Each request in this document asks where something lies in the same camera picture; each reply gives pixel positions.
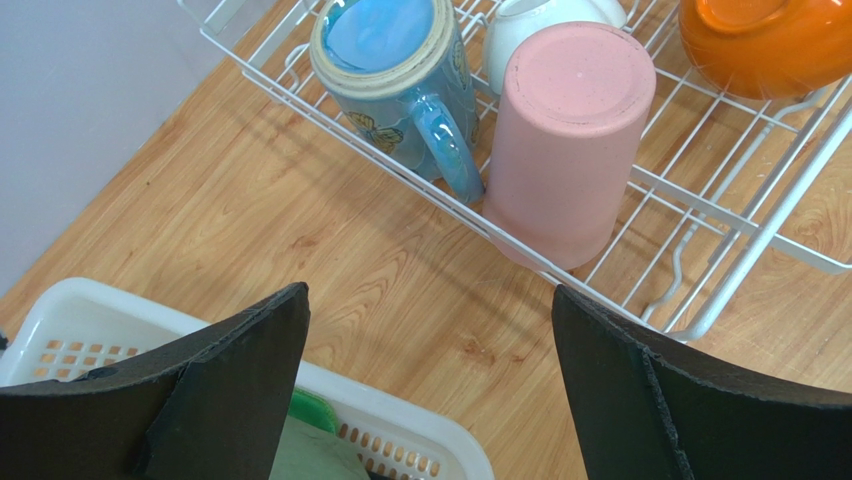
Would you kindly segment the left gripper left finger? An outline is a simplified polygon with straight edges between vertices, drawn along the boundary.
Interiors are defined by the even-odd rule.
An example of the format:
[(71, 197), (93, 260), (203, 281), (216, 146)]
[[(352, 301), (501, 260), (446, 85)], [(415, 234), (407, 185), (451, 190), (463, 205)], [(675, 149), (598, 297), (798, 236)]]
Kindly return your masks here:
[(266, 479), (310, 322), (296, 282), (69, 381), (1, 391), (5, 479)]

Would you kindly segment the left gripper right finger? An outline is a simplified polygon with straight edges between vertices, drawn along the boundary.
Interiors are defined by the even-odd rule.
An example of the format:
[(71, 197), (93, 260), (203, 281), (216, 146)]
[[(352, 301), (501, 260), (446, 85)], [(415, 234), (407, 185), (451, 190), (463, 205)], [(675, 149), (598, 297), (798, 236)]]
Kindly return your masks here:
[(551, 318), (592, 479), (847, 479), (851, 397), (705, 354), (560, 285)]

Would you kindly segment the pink cup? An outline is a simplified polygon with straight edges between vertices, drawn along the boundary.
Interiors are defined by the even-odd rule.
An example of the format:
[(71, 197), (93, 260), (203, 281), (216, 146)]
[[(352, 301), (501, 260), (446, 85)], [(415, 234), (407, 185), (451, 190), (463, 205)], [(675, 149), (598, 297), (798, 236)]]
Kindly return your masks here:
[(483, 216), (522, 247), (569, 270), (614, 230), (656, 90), (632, 36), (596, 22), (547, 27), (510, 57), (492, 142)]

